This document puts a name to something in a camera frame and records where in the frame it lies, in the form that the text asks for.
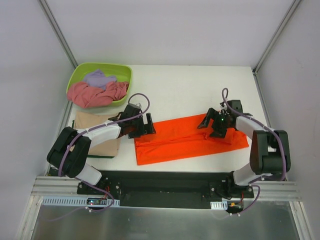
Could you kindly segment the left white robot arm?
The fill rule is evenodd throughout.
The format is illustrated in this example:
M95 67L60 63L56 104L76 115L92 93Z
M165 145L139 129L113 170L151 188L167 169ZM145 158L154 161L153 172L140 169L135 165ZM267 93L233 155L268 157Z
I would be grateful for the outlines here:
M101 179L102 173L87 164L90 149L123 136L135 139L155 133L152 115L129 103L124 111L98 125L83 129L65 127L46 159L57 168L59 177L67 176L86 182L89 190L99 195L105 191L106 183Z

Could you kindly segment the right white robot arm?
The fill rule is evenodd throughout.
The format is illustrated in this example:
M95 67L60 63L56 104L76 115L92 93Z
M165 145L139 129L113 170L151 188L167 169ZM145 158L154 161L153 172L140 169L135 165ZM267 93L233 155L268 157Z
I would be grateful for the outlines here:
M220 111L209 108L198 129L212 121L211 138L224 140L227 131L234 129L251 140L249 163L230 172L225 181L215 188L215 194L226 199L250 190L256 181L283 181L291 167L288 133L263 125L250 113L243 111L240 100L222 102Z

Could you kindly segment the orange t shirt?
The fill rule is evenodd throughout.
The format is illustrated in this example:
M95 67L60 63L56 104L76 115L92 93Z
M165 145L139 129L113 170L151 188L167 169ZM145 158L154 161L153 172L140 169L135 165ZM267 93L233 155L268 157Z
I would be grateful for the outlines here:
M247 136L233 128L225 138L210 137L211 128L200 128L205 114L155 122L156 133L134 140L139 166L212 154L227 153L249 147Z

